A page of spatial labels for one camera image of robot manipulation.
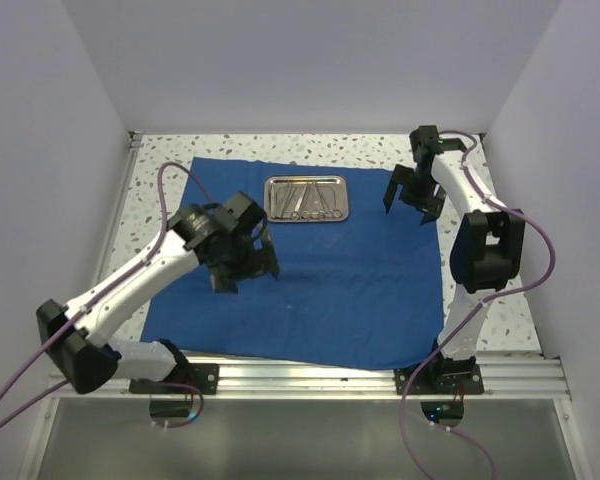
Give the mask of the blue surgical cloth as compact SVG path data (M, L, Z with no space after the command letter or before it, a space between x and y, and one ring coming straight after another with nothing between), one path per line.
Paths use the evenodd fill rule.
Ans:
M142 340L367 370L422 361L444 325L436 227L404 204L384 207L388 170L339 175L345 221L271 224L278 276L216 293L199 267L150 301Z

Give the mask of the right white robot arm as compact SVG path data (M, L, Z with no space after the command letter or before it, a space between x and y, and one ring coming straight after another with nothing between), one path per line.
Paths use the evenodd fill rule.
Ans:
M396 385L402 394L450 393L477 378L475 354L489 309L484 299L518 275L525 223L495 207L489 188L469 165L475 138L443 138L436 126L423 125L409 140L415 164L394 168L384 206L400 200L431 223L450 203L460 224L449 257L455 293L445 326L431 360L397 371Z

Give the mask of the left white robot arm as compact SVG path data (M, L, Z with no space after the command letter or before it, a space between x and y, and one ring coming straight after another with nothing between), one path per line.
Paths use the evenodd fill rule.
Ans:
M64 304L48 300L37 309L45 352L79 394L112 379L151 382L169 393L190 386L191 364L172 342L114 335L140 306L200 266L216 293L235 293L245 279L278 276L267 224L266 211L242 191L224 204L180 208L110 277Z

